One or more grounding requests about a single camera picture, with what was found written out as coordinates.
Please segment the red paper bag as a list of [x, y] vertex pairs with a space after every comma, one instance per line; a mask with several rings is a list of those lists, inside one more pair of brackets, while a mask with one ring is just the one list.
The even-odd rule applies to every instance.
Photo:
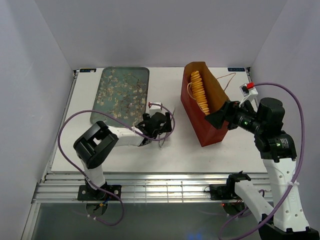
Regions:
[[202, 147], [224, 139], [227, 122], [222, 121], [222, 127], [217, 129], [206, 117], [220, 110], [229, 98], [204, 61], [193, 61], [184, 67], [180, 100]]

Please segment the metal serving tongs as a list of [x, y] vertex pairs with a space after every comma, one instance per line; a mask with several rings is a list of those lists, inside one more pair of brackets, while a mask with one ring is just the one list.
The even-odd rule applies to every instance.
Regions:
[[172, 122], [173, 122], [173, 116], [174, 116], [174, 114], [175, 114], [175, 111], [176, 111], [176, 109], [173, 108], [172, 115], [171, 115], [171, 117], [170, 117], [170, 126], [171, 126], [171, 127], [168, 127], [168, 126], [166, 125], [166, 127], [165, 127], [165, 132], [163, 132], [161, 135], [158, 136], [158, 139], [163, 138], [163, 140], [158, 141], [158, 147], [159, 147], [160, 149], [164, 146], [165, 141], [166, 141], [169, 133], [172, 131]]

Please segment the long orange baguette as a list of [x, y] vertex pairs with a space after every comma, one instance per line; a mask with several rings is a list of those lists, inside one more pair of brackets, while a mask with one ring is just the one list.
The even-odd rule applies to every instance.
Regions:
[[210, 114], [209, 105], [204, 89], [204, 84], [200, 72], [193, 71], [190, 76], [190, 87], [192, 97], [196, 100], [198, 106], [205, 115]]

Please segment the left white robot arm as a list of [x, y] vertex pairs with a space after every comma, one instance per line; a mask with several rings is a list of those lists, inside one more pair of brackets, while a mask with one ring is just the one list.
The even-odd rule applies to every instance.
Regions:
[[103, 174], [102, 164], [115, 147], [142, 147], [150, 144], [163, 133], [172, 131], [171, 115], [155, 112], [144, 113], [143, 121], [131, 130], [111, 127], [103, 121], [97, 121], [73, 144], [73, 148], [84, 167], [85, 185], [80, 189], [88, 194], [89, 200], [101, 200], [107, 197], [106, 190], [114, 192]]

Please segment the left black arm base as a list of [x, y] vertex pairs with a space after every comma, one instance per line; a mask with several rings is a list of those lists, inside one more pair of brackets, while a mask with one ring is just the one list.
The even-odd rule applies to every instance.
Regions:
[[[104, 184], [101, 186], [102, 189], [113, 193], [114, 195], [117, 195], [119, 198], [121, 198], [122, 193], [122, 186], [121, 185], [109, 185]], [[77, 194], [77, 200], [78, 201], [116, 201], [117, 198], [113, 195], [107, 194], [104, 191], [101, 190], [94, 190], [90, 185], [80, 185], [78, 189]]]

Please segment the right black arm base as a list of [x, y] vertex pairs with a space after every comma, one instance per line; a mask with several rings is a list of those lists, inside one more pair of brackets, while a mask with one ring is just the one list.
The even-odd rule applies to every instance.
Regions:
[[203, 190], [204, 193], [210, 194], [211, 200], [240, 200], [241, 198], [235, 193], [234, 185], [215, 185], [210, 184]]

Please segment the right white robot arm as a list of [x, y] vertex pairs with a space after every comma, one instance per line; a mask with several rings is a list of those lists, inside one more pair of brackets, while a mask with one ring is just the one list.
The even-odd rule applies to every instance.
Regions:
[[320, 234], [310, 227], [300, 200], [299, 184], [295, 175], [296, 147], [293, 138], [282, 130], [285, 109], [280, 100], [263, 98], [257, 111], [247, 100], [226, 101], [220, 110], [205, 116], [216, 129], [227, 122], [229, 130], [238, 127], [254, 135], [270, 181], [272, 201], [269, 204], [257, 191], [251, 178], [243, 172], [233, 173], [226, 181], [226, 194], [240, 197], [258, 222], [263, 240], [318, 240]]

